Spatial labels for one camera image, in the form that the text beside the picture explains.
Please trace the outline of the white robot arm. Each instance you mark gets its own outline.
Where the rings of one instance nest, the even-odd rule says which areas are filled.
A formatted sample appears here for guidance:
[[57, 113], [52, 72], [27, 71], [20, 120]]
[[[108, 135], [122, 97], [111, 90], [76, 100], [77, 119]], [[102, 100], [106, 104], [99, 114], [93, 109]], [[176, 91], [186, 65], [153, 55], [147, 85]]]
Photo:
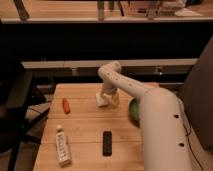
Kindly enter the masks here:
[[122, 75], [117, 61], [101, 66], [98, 75], [103, 80], [101, 95], [114, 95], [120, 88], [138, 101], [144, 171], [193, 171], [182, 101], [166, 88]]

